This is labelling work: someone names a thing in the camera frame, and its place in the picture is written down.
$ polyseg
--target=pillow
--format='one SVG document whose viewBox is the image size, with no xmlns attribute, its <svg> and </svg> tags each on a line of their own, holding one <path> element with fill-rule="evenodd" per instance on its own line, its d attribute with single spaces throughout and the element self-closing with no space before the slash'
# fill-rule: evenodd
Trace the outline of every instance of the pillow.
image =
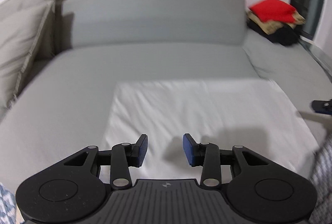
<svg viewBox="0 0 332 224">
<path fill-rule="evenodd" d="M 0 21 L 18 11 L 36 6 L 44 1 L 46 0 L 6 0 L 0 4 Z M 46 21 L 46 30 L 43 35 L 42 44 L 37 53 L 36 59 L 48 59 L 54 56 L 54 9 L 55 4 L 53 4 L 52 13 L 49 15 L 49 18 Z"/>
<path fill-rule="evenodd" d="M 0 21 L 0 106 L 9 107 L 22 90 L 53 4 L 48 0 Z"/>
</svg>

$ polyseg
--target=black cloth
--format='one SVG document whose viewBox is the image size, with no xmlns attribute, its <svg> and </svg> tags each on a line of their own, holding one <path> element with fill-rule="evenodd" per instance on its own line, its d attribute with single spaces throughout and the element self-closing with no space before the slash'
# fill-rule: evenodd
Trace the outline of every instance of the black cloth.
<svg viewBox="0 0 332 224">
<path fill-rule="evenodd" d="M 289 25 L 284 24 L 282 28 L 277 29 L 275 33 L 270 35 L 266 34 L 260 26 L 251 19 L 248 19 L 247 26 L 268 39 L 270 42 L 280 43 L 283 46 L 291 46 L 292 44 L 297 43 L 300 37 L 297 26 L 295 29 L 292 29 Z"/>
</svg>

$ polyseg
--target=beige garment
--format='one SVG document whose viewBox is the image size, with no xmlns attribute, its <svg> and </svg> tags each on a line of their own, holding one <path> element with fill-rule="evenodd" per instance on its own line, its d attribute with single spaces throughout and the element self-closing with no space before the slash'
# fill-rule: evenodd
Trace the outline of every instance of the beige garment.
<svg viewBox="0 0 332 224">
<path fill-rule="evenodd" d="M 247 16 L 250 20 L 254 21 L 267 35 L 273 34 L 276 30 L 283 27 L 282 22 L 269 20 L 267 22 L 262 22 L 253 12 L 249 11 Z M 296 11 L 293 13 L 293 17 L 295 19 L 295 23 L 286 23 L 292 29 L 295 28 L 296 25 L 302 25 L 305 23 L 305 19 Z"/>
</svg>

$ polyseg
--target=white cloth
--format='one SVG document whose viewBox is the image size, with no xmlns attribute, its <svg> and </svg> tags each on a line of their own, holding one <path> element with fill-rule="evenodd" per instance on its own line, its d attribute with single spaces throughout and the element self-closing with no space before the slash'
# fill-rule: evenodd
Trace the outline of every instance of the white cloth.
<svg viewBox="0 0 332 224">
<path fill-rule="evenodd" d="M 220 149 L 243 145 L 297 171 L 318 144 L 294 105 L 274 81 L 262 79 L 152 81 L 121 83 L 115 91 L 104 148 L 148 135 L 141 168 L 130 168 L 136 179 L 196 178 L 201 167 L 189 166 L 182 136 Z M 103 167 L 101 180 L 109 182 Z M 222 166 L 222 180 L 231 179 Z"/>
</svg>

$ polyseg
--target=red cloth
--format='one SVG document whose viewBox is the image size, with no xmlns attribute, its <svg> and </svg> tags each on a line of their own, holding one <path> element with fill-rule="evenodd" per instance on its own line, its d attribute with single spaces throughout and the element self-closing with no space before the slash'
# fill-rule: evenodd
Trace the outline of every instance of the red cloth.
<svg viewBox="0 0 332 224">
<path fill-rule="evenodd" d="M 295 19 L 292 14 L 296 9 L 281 1 L 281 0 L 263 0 L 249 9 L 256 15 L 262 22 L 268 20 L 280 21 L 284 23 L 294 23 Z"/>
</svg>

